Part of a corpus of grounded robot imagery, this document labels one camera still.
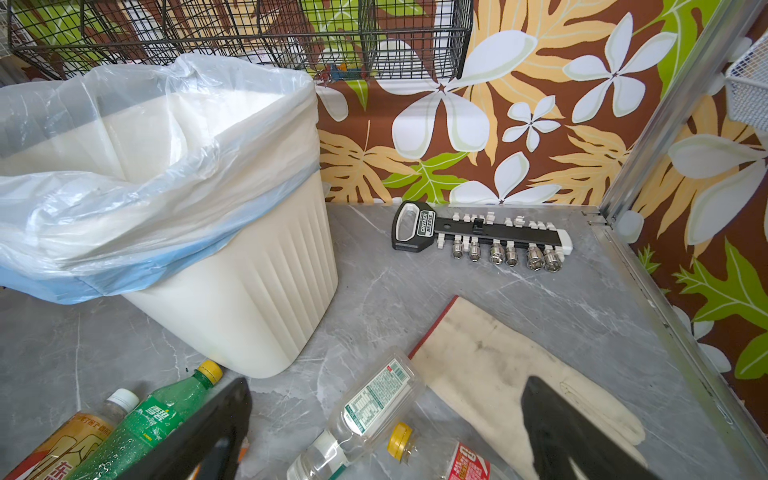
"plastic bottle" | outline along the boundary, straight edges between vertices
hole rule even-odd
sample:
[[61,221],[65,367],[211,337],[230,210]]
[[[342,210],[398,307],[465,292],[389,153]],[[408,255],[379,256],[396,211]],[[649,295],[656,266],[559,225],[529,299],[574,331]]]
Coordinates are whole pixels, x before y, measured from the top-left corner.
[[422,472],[424,480],[509,480],[501,470],[458,439],[422,439],[405,423],[395,427],[387,452],[398,462]]
[[408,357],[387,350],[342,397],[323,433],[288,468],[288,480],[337,478],[386,438],[424,388]]
[[190,378],[152,392],[68,480],[117,478],[200,409],[221,376],[221,368],[206,360]]
[[126,389],[118,389],[94,411],[81,410],[67,420],[25,458],[4,480],[67,478],[112,433],[139,403]]

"yellow bottle cap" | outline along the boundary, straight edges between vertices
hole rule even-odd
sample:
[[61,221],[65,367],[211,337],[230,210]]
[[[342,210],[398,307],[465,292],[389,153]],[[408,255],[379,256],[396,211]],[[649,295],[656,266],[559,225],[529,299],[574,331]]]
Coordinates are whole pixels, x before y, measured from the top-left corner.
[[412,433],[413,429],[401,422],[397,424],[392,432],[392,436],[389,437],[389,445],[387,445],[386,451],[398,462],[402,460],[402,453],[406,450],[406,445],[408,445]]
[[205,375],[205,378],[209,379],[214,385],[216,385],[224,375],[221,371],[221,367],[211,360],[202,362],[200,366],[197,367],[197,371]]

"white mesh basket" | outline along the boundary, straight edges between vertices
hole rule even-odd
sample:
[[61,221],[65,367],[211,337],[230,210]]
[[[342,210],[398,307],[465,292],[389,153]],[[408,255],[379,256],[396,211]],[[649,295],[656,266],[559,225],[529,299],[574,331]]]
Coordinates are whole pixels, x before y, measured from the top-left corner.
[[728,117],[768,130],[768,34],[732,63],[725,78]]

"sprite bottle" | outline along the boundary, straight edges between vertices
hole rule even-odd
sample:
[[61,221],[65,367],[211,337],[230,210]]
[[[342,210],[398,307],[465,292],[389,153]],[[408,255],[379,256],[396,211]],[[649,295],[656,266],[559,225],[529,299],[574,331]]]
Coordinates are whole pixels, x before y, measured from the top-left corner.
[[206,360],[190,378],[152,392],[67,480],[117,478],[200,409],[221,376],[221,368]]

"trash can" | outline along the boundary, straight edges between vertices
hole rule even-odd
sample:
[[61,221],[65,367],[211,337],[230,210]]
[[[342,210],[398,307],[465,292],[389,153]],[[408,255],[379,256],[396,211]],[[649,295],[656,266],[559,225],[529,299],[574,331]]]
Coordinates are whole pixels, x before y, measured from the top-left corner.
[[222,365],[285,369],[336,291],[309,75],[235,58],[0,89],[0,285],[124,295]]

